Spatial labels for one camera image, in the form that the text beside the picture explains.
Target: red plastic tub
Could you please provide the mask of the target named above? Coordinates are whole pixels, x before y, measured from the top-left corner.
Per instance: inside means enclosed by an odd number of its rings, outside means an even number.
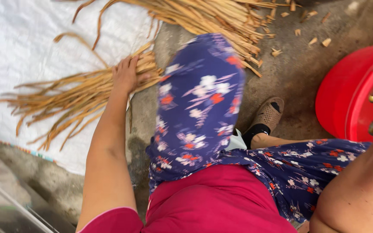
[[[373,46],[339,61],[324,77],[316,96],[316,116],[322,127],[339,139],[373,141]]]

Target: white tarp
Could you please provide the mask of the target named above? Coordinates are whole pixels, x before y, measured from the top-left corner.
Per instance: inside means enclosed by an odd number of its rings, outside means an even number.
[[[64,37],[53,43],[56,35],[72,31],[89,43],[96,39],[97,18],[107,0],[97,0],[80,11],[75,24],[71,24],[77,7],[84,1],[58,2],[50,0],[0,0],[0,94],[25,93],[13,90],[24,82],[56,80],[78,72],[103,68],[101,62],[75,38]],[[152,39],[147,39],[151,18],[142,7],[116,3],[102,17],[101,38],[96,51],[109,64],[114,65]],[[27,145],[45,134],[59,116],[37,124],[21,127],[19,136],[15,128],[20,116],[11,116],[12,108],[0,104],[0,140],[36,151],[42,141]],[[70,172],[85,173],[86,156],[98,120],[89,124],[76,137],[69,139],[61,152],[60,146],[68,130],[60,134],[50,150],[39,151],[54,159]]]

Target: floral skirt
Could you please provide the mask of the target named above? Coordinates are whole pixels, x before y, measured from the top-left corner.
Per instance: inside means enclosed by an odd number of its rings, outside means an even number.
[[[150,157],[150,192],[163,181],[214,165],[245,166],[270,191],[281,216],[310,219],[319,194],[370,143],[321,139],[225,151],[240,110],[245,74],[220,34],[183,45],[159,87]]]

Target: ground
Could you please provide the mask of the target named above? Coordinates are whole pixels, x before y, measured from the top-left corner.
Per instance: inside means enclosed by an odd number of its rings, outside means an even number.
[[[268,97],[279,96],[286,106],[279,126],[273,136],[284,139],[317,139],[332,137],[319,124],[314,109],[316,91],[320,82],[335,63],[347,54],[373,45],[373,0],[339,0],[312,3],[305,9],[319,14],[300,24],[303,8],[286,18],[280,13],[288,8],[278,8],[276,20],[270,30],[275,39],[264,39],[259,47],[262,78],[247,71],[245,94],[236,127],[245,131],[250,126],[258,106]],[[331,12],[324,23],[322,17]],[[294,35],[301,29],[301,36]],[[155,44],[156,59],[165,67],[179,46],[193,37],[179,26],[163,24]],[[308,46],[314,38],[318,42]],[[331,38],[329,47],[320,42]],[[271,48],[282,49],[278,57],[271,56]],[[148,205],[148,159],[145,147],[155,128],[156,87],[135,95],[132,99],[133,130],[127,130],[126,156],[132,182],[135,185],[140,215]],[[9,146],[0,145],[0,158],[46,199],[61,215],[77,223],[81,209],[84,177],[66,172],[55,164],[33,157]]]

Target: beige sandal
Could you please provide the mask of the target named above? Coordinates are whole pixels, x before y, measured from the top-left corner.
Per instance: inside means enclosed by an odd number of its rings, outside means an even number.
[[[278,112],[271,103],[276,102]],[[284,101],[279,97],[272,97],[266,100],[257,110],[256,118],[248,129],[251,129],[256,124],[264,124],[270,129],[270,133],[276,128],[284,110]]]

